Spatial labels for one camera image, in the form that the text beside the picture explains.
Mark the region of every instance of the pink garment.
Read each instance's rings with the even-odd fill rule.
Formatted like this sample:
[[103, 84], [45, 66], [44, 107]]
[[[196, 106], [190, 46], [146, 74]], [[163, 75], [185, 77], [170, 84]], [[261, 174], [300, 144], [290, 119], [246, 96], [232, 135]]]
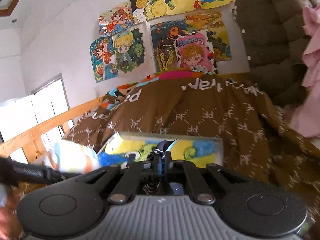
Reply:
[[302, 85], [311, 90], [292, 116], [290, 127], [304, 137], [320, 137], [320, 5], [303, 9], [304, 30], [312, 36], [302, 60], [308, 67]]

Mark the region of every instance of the brown blanket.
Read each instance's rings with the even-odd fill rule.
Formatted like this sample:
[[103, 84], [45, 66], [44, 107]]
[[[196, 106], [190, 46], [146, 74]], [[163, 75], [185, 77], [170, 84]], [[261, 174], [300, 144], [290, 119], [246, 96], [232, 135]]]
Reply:
[[115, 105], [107, 95], [66, 139], [98, 152], [116, 131], [221, 137], [225, 167], [296, 192], [319, 215], [320, 150], [288, 128], [251, 83], [197, 74], [138, 84]]

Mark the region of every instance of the wooden bed rail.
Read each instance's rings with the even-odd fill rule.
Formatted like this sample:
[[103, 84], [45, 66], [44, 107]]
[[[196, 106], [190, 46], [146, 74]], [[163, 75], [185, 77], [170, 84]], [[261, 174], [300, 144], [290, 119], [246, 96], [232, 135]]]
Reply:
[[12, 152], [22, 147], [22, 150], [28, 162], [33, 162], [37, 157], [37, 153], [41, 155], [46, 152], [46, 149], [41, 140], [41, 135], [57, 126], [62, 126], [62, 130], [64, 132], [67, 132], [69, 130], [68, 120], [74, 119], [88, 112], [90, 109], [99, 106], [101, 102], [102, 97], [76, 106], [69, 111], [66, 111], [55, 116], [54, 118], [42, 122], [35, 127], [12, 138], [11, 140], [0, 144], [0, 156], [8, 157]]

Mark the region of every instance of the dark green puffer jacket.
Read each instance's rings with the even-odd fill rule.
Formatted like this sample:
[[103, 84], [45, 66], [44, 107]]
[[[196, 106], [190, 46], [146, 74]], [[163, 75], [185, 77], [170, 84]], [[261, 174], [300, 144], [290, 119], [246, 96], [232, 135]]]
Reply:
[[252, 81], [275, 105], [302, 103], [306, 66], [301, 56], [310, 38], [302, 9], [316, 0], [236, 0], [236, 21], [242, 30]]

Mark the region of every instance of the white wall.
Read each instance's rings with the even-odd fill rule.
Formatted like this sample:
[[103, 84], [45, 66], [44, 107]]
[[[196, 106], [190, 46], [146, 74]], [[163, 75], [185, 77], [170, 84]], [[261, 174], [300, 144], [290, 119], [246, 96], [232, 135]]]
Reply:
[[[137, 82], [154, 72], [153, 63], [146, 60], [144, 73], [128, 78], [113, 78], [95, 83], [90, 58], [90, 44], [99, 38], [98, 17], [126, 0], [43, 0], [33, 8], [22, 28], [21, 70], [26, 92], [30, 93], [47, 80], [62, 73], [70, 107], [92, 100], [115, 86]], [[230, 36], [232, 61], [221, 62], [221, 73], [248, 71], [248, 63], [241, 32], [231, 16], [232, 4], [221, 8]], [[161, 17], [152, 23], [166, 21]], [[146, 49], [152, 48], [150, 37], [145, 36]]]
[[20, 54], [19, 30], [0, 30], [0, 102], [26, 95]]

